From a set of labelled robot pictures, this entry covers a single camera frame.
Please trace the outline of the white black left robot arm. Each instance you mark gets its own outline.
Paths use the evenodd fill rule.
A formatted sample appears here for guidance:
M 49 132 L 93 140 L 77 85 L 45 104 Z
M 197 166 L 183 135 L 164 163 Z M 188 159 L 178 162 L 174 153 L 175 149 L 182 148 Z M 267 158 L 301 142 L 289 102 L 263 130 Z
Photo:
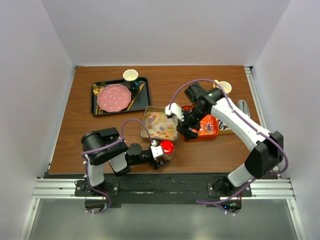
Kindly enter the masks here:
M 92 196 L 106 195 L 104 167 L 108 163 L 118 177 L 131 171 L 131 167 L 149 163 L 155 170 L 171 162 L 161 143 L 152 139 L 147 149 L 138 143 L 127 145 L 114 127 L 96 130 L 81 138 L 85 159 L 86 191 Z

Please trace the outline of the orange tin of lollipops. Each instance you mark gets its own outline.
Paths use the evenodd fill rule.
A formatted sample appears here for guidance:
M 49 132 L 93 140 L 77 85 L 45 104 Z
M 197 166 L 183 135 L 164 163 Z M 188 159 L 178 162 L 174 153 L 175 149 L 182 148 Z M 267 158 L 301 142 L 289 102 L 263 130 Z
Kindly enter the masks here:
M 195 104 L 190 106 L 183 106 L 183 107 L 191 107 L 191 108 L 198 107 L 199 109 L 201 109 L 199 106 L 196 106 Z M 195 133 L 198 133 L 198 138 L 189 140 L 189 141 L 214 140 L 219 134 L 217 119 L 213 115 L 209 114 L 208 111 L 205 111 L 205 110 L 204 110 L 204 118 L 200 121 L 200 130 L 199 131 L 196 131 L 194 129 L 191 129 L 191 130 Z

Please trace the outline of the aluminium frame rail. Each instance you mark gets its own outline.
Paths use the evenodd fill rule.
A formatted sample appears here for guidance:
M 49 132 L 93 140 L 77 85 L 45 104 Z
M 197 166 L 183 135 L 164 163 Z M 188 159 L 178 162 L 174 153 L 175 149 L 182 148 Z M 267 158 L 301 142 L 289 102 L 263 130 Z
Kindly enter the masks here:
M 37 179 L 33 199 L 74 199 L 75 179 Z M 262 179 L 250 185 L 252 198 L 259 200 L 294 200 L 296 198 L 289 179 Z

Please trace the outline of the gold tin of lollipops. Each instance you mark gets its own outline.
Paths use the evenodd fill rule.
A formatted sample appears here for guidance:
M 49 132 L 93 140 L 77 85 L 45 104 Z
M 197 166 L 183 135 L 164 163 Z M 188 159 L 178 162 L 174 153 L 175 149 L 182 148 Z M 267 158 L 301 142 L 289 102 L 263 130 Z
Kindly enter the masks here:
M 229 135 L 234 132 L 220 119 L 217 119 L 217 125 L 219 129 L 219 135 Z

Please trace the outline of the gold spoon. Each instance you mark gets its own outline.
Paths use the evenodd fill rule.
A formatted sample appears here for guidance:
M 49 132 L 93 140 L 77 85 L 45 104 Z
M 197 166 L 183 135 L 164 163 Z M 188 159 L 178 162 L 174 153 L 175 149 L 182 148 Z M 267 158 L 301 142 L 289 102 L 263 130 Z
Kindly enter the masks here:
M 98 88 L 98 94 L 99 94 L 103 89 L 104 89 L 104 86 L 100 86 L 100 87 Z

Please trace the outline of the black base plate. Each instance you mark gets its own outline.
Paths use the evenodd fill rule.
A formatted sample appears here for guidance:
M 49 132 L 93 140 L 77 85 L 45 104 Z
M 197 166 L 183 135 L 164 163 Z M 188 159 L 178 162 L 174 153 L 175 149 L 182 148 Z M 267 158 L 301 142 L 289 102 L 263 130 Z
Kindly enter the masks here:
M 124 204 L 193 205 L 198 200 L 216 202 L 225 194 L 214 188 L 214 183 L 225 173 L 132 173 L 123 176 L 105 174 L 104 184 L 93 191 L 86 180 L 74 182 L 76 197 L 85 198 L 87 210 L 102 208 L 111 199 L 112 208 Z

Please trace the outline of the black rectangular tray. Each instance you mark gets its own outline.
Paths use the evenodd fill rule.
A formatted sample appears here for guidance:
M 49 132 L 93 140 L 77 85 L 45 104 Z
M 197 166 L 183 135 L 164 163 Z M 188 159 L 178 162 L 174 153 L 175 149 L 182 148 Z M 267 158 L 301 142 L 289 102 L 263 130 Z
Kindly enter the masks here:
M 138 77 L 138 83 L 139 86 L 143 83 L 145 83 L 143 89 L 139 93 L 138 97 L 136 98 L 135 102 L 133 103 L 132 107 L 129 111 L 127 111 L 127 108 L 119 111 L 119 112 L 106 112 L 100 107 L 98 108 L 98 114 L 95 115 L 95 109 L 96 109 L 96 97 L 93 93 L 93 90 L 91 91 L 91 103 L 90 103 L 90 112 L 94 116 L 107 116 L 107 115 L 114 115 L 118 113 L 127 113 L 127 112 L 138 112 L 145 110 L 146 107 L 151 105 L 151 97 L 150 97 L 150 91 L 149 91 L 149 83 L 148 80 L 145 77 Z M 94 84 L 97 84 L 98 87 L 100 86 L 108 86 L 111 84 L 121 84 L 126 87 L 125 81 L 123 79 L 117 79 L 117 80 L 109 80 L 109 81 L 100 81 L 96 82 Z M 131 101 L 135 97 L 136 93 L 131 93 Z

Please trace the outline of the red jar lid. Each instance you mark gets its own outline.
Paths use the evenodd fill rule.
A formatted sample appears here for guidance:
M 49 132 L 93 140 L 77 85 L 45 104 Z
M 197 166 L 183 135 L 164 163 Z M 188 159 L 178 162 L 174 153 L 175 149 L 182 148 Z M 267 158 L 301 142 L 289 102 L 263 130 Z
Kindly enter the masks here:
M 165 154 L 171 154 L 174 151 L 174 144 L 172 141 L 164 140 L 160 143 Z

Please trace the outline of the gold fork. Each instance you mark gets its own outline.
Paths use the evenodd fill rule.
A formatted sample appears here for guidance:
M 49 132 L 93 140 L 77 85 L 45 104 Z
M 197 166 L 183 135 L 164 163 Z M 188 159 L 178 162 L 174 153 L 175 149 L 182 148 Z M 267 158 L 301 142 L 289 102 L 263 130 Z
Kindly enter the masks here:
M 98 111 L 99 111 L 99 105 L 97 103 L 98 95 L 99 95 L 99 93 L 98 93 L 99 87 L 97 86 L 97 84 L 93 84 L 92 85 L 92 90 L 93 90 L 94 96 L 96 97 L 96 100 L 95 100 L 95 103 L 96 103 L 96 105 L 95 105 L 95 115 L 97 115 Z

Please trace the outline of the gold knife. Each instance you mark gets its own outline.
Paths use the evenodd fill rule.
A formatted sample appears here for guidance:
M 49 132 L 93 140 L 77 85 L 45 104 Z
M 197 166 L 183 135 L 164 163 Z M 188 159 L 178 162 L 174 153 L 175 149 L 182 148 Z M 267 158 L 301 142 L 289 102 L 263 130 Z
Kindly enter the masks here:
M 145 83 L 143 83 L 143 84 L 141 84 L 141 85 L 139 86 L 138 92 L 136 93 L 136 95 L 134 96 L 134 98 L 132 99 L 132 101 L 130 102 L 130 104 L 128 105 L 128 107 L 127 107 L 127 109 L 126 109 L 127 111 L 129 111 L 129 110 L 131 109 L 133 103 L 134 103 L 135 100 L 137 99 L 138 95 L 140 94 L 140 92 L 142 91 L 142 89 L 144 88 L 144 86 L 145 86 Z

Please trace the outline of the clear glass jar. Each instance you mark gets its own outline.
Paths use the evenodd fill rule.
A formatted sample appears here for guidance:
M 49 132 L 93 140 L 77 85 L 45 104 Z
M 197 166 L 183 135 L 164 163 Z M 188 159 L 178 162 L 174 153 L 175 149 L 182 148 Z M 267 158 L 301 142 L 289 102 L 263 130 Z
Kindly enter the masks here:
M 164 159 L 165 161 L 171 161 L 171 160 L 173 159 L 174 152 L 175 152 L 174 150 L 165 152 L 164 155 L 163 155 L 163 159 Z

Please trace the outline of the pink polka dot plate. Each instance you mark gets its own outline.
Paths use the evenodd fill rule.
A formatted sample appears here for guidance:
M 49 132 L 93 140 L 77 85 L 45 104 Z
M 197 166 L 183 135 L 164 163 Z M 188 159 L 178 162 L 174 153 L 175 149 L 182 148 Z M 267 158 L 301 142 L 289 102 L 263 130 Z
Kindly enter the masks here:
M 126 109 L 131 102 L 132 93 L 122 84 L 110 84 L 97 95 L 97 105 L 101 110 L 114 113 Z

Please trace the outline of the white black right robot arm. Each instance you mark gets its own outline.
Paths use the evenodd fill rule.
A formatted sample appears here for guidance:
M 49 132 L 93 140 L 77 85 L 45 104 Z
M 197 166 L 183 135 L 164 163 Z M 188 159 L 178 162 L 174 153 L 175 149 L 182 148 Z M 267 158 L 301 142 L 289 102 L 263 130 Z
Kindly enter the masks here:
M 193 108 L 185 110 L 174 102 L 165 108 L 167 116 L 178 118 L 177 131 L 185 140 L 198 138 L 194 129 L 199 129 L 200 121 L 212 115 L 225 123 L 250 151 L 247 159 L 239 167 L 213 184 L 215 191 L 233 197 L 244 189 L 249 181 L 261 179 L 282 161 L 288 158 L 284 152 L 284 137 L 278 132 L 270 132 L 244 114 L 227 96 L 221 86 L 204 90 L 194 80 L 184 85 L 184 93 L 193 103 Z

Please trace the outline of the brown tin of gummies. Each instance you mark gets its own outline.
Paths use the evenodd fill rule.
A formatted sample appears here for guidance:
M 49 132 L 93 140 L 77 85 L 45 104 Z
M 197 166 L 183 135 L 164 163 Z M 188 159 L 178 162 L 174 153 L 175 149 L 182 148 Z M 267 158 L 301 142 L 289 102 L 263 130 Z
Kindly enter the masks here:
M 178 119 L 176 116 L 168 117 L 163 107 L 148 106 L 144 112 L 143 124 L 153 139 L 173 142 L 178 138 Z

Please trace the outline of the yellow mug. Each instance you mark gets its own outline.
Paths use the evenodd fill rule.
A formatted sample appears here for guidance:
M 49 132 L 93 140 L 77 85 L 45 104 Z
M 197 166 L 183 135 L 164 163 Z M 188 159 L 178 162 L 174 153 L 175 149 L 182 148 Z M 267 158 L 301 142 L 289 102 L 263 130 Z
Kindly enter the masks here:
M 227 81 L 218 81 L 218 80 L 214 80 L 214 83 L 212 84 L 212 86 L 214 88 L 216 87 L 222 87 L 222 89 L 224 90 L 225 94 L 228 96 L 231 91 L 232 91 L 232 85 L 227 82 Z

